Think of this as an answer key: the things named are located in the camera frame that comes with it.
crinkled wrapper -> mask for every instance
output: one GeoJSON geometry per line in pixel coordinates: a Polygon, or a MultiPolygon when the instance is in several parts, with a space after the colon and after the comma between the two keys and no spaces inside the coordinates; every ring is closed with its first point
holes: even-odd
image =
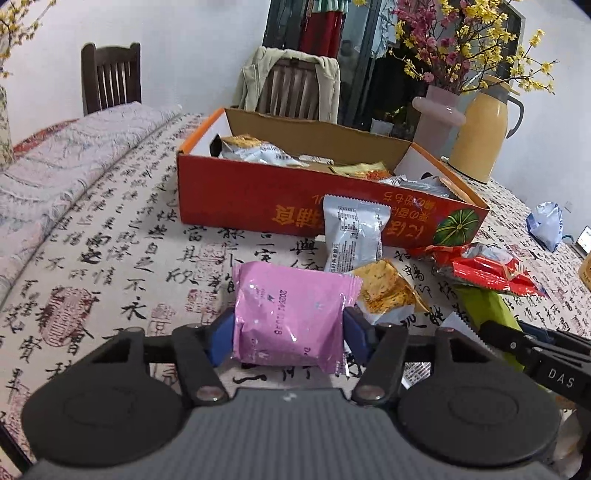
{"type": "Polygon", "coordinates": [[[233,356],[255,365],[343,371],[343,309],[362,280],[346,274],[235,264],[233,356]]]}

beige jacket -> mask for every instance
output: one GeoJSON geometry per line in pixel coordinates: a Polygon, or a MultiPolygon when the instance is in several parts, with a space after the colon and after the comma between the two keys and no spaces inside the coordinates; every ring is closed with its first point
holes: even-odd
{"type": "Polygon", "coordinates": [[[339,113],[339,63],[336,59],[316,57],[301,51],[258,47],[241,69],[232,104],[247,111],[256,110],[262,87],[271,69],[280,59],[297,59],[316,63],[320,91],[319,120],[335,124],[339,113]]]}

white snack wrapper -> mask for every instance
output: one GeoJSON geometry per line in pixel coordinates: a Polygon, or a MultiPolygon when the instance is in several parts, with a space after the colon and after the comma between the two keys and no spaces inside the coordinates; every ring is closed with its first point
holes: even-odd
{"type": "Polygon", "coordinates": [[[305,167],[306,164],[289,156],[273,144],[263,142],[262,145],[250,148],[228,148],[222,150],[222,157],[230,160],[242,160],[250,163],[264,163],[276,167],[305,167]]]}
{"type": "Polygon", "coordinates": [[[324,271],[346,273],[382,257],[381,232],[390,207],[334,195],[324,196],[328,260],[324,271]]]}

calligraphy tablecloth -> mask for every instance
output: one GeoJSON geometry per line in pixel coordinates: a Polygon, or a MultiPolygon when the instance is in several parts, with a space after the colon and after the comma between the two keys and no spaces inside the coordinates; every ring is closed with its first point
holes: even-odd
{"type": "MultiPolygon", "coordinates": [[[[22,272],[0,314],[0,416],[22,448],[20,412],[25,400],[121,329],[167,335],[186,323],[210,323],[234,302],[230,274],[236,262],[263,261],[321,270],[324,243],[311,238],[183,225],[178,216],[175,150],[201,117],[179,117],[129,152],[75,204],[22,272]]],[[[518,251],[551,299],[506,297],[520,320],[547,328],[591,333],[591,293],[580,282],[580,258],[562,245],[551,254],[525,230],[528,208],[498,183],[472,183],[491,207],[477,239],[518,251]]],[[[448,282],[403,250],[385,248],[431,306],[405,320],[411,333],[432,334],[449,313],[467,319],[448,282]]],[[[317,368],[240,366],[218,369],[232,394],[243,387],[355,386],[351,376],[317,368]]],[[[174,386],[172,365],[152,374],[174,386]]],[[[0,479],[16,473],[0,457],[0,479]]]]}

orange cardboard box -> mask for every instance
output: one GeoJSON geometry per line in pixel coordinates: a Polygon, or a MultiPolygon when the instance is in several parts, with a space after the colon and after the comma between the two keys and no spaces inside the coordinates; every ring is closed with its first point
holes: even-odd
{"type": "Polygon", "coordinates": [[[324,195],[390,205],[384,245],[402,248],[460,245],[472,240],[489,209],[446,165],[421,147],[340,125],[219,109],[177,153],[178,198],[184,223],[314,237],[324,233],[324,195]],[[217,136],[250,134],[290,155],[331,158],[336,165],[383,162],[418,180],[448,179],[465,201],[339,176],[325,165],[276,167],[212,156],[217,136]]]}

